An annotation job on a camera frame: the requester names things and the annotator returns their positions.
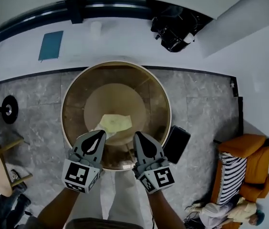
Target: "crumpled paper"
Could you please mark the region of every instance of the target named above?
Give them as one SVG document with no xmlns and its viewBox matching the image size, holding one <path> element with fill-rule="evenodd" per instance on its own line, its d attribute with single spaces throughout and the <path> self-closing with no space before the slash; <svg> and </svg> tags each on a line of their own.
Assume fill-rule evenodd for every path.
<svg viewBox="0 0 269 229">
<path fill-rule="evenodd" d="M 100 123 L 91 131 L 104 130 L 106 132 L 106 139 L 108 139 L 117 132 L 125 131 L 132 126 L 130 115 L 104 114 Z"/>
</svg>

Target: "person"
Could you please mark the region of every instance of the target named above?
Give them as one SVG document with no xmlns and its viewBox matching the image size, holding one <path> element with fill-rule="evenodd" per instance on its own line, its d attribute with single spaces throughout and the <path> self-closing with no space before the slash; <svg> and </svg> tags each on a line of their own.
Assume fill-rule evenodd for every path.
<svg viewBox="0 0 269 229">
<path fill-rule="evenodd" d="M 115 173 L 115 197 L 108 219 L 103 219 L 101 179 L 88 194 L 64 188 L 36 217 L 29 217 L 25 229 L 142 229 L 136 178 L 132 170 Z M 147 194 L 159 229 L 185 229 L 179 216 L 170 207 L 163 193 Z"/>
<path fill-rule="evenodd" d="M 260 225 L 265 214 L 257 209 L 257 205 L 240 198 L 234 207 L 233 203 L 226 203 L 222 206 L 208 203 L 200 208 L 200 204 L 193 204 L 188 212 L 198 212 L 201 222 L 207 229 L 221 226 L 230 222 L 248 222 L 250 225 Z"/>
<path fill-rule="evenodd" d="M 20 178 L 15 170 L 11 172 L 14 180 Z M 13 187 L 10 197 L 0 195 L 0 229 L 14 229 L 24 215 L 25 209 L 31 204 L 31 201 L 23 195 L 26 189 L 25 183 L 21 182 Z M 16 200 L 15 209 L 11 210 Z"/>
</svg>

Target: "yellow cloth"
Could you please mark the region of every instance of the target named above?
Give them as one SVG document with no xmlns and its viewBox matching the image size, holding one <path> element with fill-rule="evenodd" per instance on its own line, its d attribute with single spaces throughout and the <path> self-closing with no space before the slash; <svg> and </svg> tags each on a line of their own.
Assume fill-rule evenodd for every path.
<svg viewBox="0 0 269 229">
<path fill-rule="evenodd" d="M 240 198 L 238 205 L 232 209 L 232 213 L 228 215 L 229 219 L 233 219 L 234 222 L 246 222 L 249 221 L 250 216 L 254 215 L 257 212 L 257 205 L 248 201 L 244 201 L 244 198 Z"/>
<path fill-rule="evenodd" d="M 120 114 L 104 114 L 102 116 L 100 125 L 106 129 L 106 132 L 109 133 L 124 131 L 133 126 L 130 115 L 123 116 Z"/>
</svg>

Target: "chair leg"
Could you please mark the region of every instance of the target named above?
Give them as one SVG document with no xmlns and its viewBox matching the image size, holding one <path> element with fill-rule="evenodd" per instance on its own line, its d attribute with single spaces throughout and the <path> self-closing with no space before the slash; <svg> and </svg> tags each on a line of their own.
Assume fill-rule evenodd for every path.
<svg viewBox="0 0 269 229">
<path fill-rule="evenodd" d="M 23 142 L 23 139 L 18 139 L 16 141 L 14 141 L 14 142 L 6 145 L 5 147 L 3 147 L 3 148 L 0 149 L 0 154 L 4 153 L 5 151 L 9 150 L 10 148 L 16 146 L 17 144 L 19 144 L 21 142 Z"/>
<path fill-rule="evenodd" d="M 23 178 L 21 178 L 21 179 L 15 180 L 15 181 L 11 184 L 11 186 L 14 187 L 14 186 L 20 184 L 21 182 L 23 182 L 23 181 L 25 181 L 25 180 L 31 178 L 32 176 L 33 176 L 32 174 L 29 174 L 29 175 L 27 175 L 26 177 L 23 177 Z"/>
<path fill-rule="evenodd" d="M 222 144 L 222 142 L 220 142 L 220 141 L 217 141 L 217 140 L 213 140 L 213 143 L 217 143 L 217 144 Z"/>
</svg>

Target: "shoe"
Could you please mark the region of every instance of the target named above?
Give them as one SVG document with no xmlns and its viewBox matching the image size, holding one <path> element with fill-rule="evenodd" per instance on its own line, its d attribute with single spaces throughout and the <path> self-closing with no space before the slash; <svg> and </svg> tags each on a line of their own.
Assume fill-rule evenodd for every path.
<svg viewBox="0 0 269 229">
<path fill-rule="evenodd" d="M 19 180 L 21 178 L 20 175 L 19 175 L 19 173 L 16 170 L 14 170 L 14 169 L 11 170 L 11 177 L 12 177 L 12 181 L 13 182 L 15 180 Z"/>
<path fill-rule="evenodd" d="M 203 205 L 204 205 L 203 202 L 198 202 L 198 203 L 193 203 L 192 207 L 201 208 L 201 207 L 203 207 Z"/>
<path fill-rule="evenodd" d="M 26 206 L 31 204 L 31 200 L 27 196 L 25 196 L 24 194 L 20 194 L 18 197 L 18 200 L 22 200 Z"/>
<path fill-rule="evenodd" d="M 12 174 L 12 178 L 13 178 L 12 182 L 19 180 L 21 178 L 19 173 L 14 169 L 11 170 L 11 174 Z M 23 191 L 25 191 L 28 188 L 24 182 L 19 183 L 15 187 L 19 187 L 19 188 L 23 189 Z"/>
<path fill-rule="evenodd" d="M 189 206 L 186 208 L 186 213 L 192 213 L 192 212 L 200 212 L 201 208 Z"/>
</svg>

